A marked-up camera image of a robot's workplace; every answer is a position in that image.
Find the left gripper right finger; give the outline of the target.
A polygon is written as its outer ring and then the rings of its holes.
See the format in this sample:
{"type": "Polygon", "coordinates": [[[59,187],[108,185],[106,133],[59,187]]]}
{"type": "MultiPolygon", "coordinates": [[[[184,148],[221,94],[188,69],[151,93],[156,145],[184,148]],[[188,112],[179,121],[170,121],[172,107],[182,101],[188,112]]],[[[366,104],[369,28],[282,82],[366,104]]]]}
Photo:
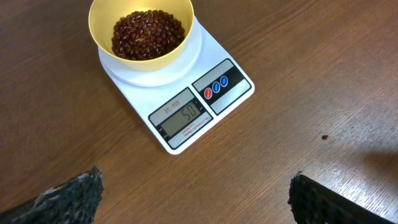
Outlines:
{"type": "Polygon", "coordinates": [[[290,181],[288,204],[298,224],[394,224],[301,172],[290,181]]]}

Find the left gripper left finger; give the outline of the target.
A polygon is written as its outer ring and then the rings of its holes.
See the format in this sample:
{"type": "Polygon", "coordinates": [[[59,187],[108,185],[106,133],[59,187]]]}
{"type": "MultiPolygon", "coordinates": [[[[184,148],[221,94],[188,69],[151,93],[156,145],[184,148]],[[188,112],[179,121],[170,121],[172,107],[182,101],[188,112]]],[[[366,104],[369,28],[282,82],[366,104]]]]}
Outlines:
{"type": "Polygon", "coordinates": [[[103,173],[92,167],[1,213],[2,224],[91,224],[103,193],[103,173]]]}

